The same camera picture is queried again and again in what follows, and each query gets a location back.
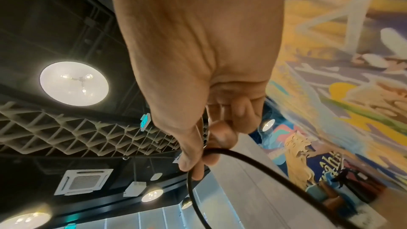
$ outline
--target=wall mural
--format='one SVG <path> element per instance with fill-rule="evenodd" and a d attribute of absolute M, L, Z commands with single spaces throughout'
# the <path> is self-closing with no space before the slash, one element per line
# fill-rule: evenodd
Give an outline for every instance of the wall mural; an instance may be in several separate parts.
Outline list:
<path fill-rule="evenodd" d="M 276 123 L 252 137 L 292 182 L 358 226 L 405 227 L 407 0 L 285 8 L 266 89 L 264 118 Z"/>

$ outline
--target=ceiling vent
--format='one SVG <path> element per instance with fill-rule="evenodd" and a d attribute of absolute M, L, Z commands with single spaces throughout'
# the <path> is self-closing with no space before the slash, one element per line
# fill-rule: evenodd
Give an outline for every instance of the ceiling vent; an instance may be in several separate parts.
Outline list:
<path fill-rule="evenodd" d="M 102 189 L 113 169 L 68 170 L 54 195 L 77 195 Z"/>

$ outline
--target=hand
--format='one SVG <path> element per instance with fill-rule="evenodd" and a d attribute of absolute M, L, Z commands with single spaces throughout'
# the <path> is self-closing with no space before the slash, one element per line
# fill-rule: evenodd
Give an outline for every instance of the hand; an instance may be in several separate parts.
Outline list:
<path fill-rule="evenodd" d="M 254 131 L 278 56 L 284 0 L 113 0 L 137 83 L 154 124 L 173 135 L 180 169 L 204 175 L 209 148 L 232 148 Z"/>

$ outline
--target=cord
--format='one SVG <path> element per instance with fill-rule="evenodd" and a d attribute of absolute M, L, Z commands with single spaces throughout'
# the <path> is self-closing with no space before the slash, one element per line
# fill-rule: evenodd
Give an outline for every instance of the cord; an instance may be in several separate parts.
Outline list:
<path fill-rule="evenodd" d="M 348 220 L 340 217 L 336 213 L 332 212 L 329 210 L 326 206 L 324 206 L 322 203 L 318 202 L 315 200 L 311 195 L 303 191 L 301 188 L 297 187 L 295 184 L 290 182 L 288 179 L 284 178 L 283 176 L 279 175 L 277 172 L 273 171 L 272 169 L 268 168 L 267 166 L 263 165 L 262 163 L 257 162 L 256 160 L 245 156 L 243 154 L 237 153 L 235 151 L 231 151 L 228 149 L 222 149 L 222 148 L 209 148 L 209 149 L 204 149 L 203 150 L 203 155 L 210 155 L 210 154 L 222 154 L 222 155 L 227 155 L 231 156 L 233 158 L 239 159 L 240 161 L 243 161 L 249 165 L 254 166 L 255 168 L 259 169 L 260 171 L 264 172 L 271 178 L 275 179 L 277 182 L 280 184 L 284 185 L 286 188 L 288 188 L 291 192 L 296 194 L 298 197 L 306 201 L 308 204 L 313 206 L 316 210 L 318 210 L 320 213 L 322 213 L 327 219 L 329 219 L 335 226 L 341 226 L 345 229 L 360 229 L 353 223 L 349 222 Z M 205 229 L 212 229 L 212 227 L 208 224 L 204 216 L 199 210 L 197 201 L 195 199 L 194 193 L 193 193 L 193 187 L 192 187 L 192 170 L 188 172 L 187 175 L 187 189 L 188 189 L 188 194 L 191 198 L 192 201 L 192 207 L 194 208 L 196 215 L 198 216 L 199 220 L 201 221 L 202 225 L 205 227 Z"/>

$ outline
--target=honeycomb ceiling grid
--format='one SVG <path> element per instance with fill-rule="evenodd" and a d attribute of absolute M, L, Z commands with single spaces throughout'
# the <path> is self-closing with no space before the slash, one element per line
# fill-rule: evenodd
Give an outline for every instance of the honeycomb ceiling grid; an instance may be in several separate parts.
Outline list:
<path fill-rule="evenodd" d="M 174 137 L 170 139 L 156 127 L 141 132 L 138 126 L 55 115 L 21 108 L 12 101 L 0 106 L 0 115 L 0 152 L 12 148 L 21 154 L 31 154 L 49 148 L 46 155 L 57 149 L 66 155 L 86 150 L 83 156 L 90 151 L 98 156 L 116 152 L 128 156 L 135 151 L 150 155 L 163 152 L 167 146 L 170 150 L 179 148 Z"/>

